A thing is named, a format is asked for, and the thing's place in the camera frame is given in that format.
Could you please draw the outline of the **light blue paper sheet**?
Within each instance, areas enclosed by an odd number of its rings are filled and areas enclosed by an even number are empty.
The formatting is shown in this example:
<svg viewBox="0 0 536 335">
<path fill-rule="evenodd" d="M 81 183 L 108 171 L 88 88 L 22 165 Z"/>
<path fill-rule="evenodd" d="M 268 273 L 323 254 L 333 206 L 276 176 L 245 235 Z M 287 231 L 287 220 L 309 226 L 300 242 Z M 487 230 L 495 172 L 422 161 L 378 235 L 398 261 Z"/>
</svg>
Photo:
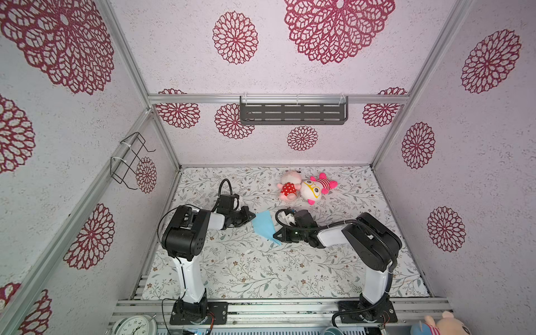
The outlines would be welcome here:
<svg viewBox="0 0 536 335">
<path fill-rule="evenodd" d="M 275 243 L 278 246 L 281 245 L 281 242 L 274 238 L 276 230 L 270 211 L 264 211 L 256 214 L 251 223 L 253 225 L 253 230 L 257 235 Z"/>
</svg>

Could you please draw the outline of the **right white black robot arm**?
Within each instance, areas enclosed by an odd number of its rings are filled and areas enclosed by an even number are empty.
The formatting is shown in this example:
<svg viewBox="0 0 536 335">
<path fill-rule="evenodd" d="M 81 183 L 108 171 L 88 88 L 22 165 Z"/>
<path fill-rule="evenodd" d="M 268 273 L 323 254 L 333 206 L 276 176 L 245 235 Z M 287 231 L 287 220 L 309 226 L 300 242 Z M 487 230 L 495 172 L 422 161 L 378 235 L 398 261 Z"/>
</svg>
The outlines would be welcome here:
<svg viewBox="0 0 536 335">
<path fill-rule="evenodd" d="M 274 233 L 278 241 L 304 241 L 314 248 L 350 245 L 366 268 L 360 304 L 368 308 L 387 300 L 402 242 L 370 213 L 325 226 L 319 226 L 307 210 L 279 209 L 274 219 L 281 227 Z"/>
</svg>

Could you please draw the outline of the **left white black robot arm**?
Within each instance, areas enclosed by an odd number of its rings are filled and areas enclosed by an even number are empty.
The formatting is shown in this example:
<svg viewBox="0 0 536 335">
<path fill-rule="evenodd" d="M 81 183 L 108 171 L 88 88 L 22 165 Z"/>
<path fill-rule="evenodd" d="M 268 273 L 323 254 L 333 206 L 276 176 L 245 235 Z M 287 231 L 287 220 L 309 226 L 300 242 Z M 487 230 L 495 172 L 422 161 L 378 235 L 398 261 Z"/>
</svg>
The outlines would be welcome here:
<svg viewBox="0 0 536 335">
<path fill-rule="evenodd" d="M 198 256 L 209 230 L 240 228 L 256 217 L 249 207 L 240 206 L 238 195 L 220 195 L 212 209 L 185 204 L 169 210 L 157 227 L 161 247 L 172 258 L 183 293 L 180 300 L 199 304 L 206 298 Z"/>
</svg>

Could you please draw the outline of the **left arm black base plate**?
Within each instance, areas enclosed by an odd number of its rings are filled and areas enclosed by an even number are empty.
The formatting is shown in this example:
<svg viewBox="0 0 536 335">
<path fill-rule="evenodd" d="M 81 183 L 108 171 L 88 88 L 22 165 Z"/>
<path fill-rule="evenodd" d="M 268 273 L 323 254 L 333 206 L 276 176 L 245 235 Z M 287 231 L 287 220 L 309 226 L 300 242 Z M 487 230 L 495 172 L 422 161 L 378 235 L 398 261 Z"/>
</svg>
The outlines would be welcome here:
<svg viewBox="0 0 536 335">
<path fill-rule="evenodd" d="M 174 303 L 169 323 L 171 325 L 225 325 L 228 316 L 227 302 Z"/>
</svg>

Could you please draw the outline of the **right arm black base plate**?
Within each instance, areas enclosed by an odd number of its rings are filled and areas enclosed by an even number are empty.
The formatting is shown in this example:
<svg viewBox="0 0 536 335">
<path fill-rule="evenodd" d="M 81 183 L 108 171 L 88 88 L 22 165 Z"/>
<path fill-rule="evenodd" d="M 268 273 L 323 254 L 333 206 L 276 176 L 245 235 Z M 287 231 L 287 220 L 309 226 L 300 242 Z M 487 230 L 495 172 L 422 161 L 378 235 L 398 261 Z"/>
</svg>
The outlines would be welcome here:
<svg viewBox="0 0 536 335">
<path fill-rule="evenodd" d="M 338 303 L 343 324 L 350 323 L 396 323 L 399 321 L 393 304 L 386 300 L 371 308 L 358 301 L 340 301 Z"/>
</svg>

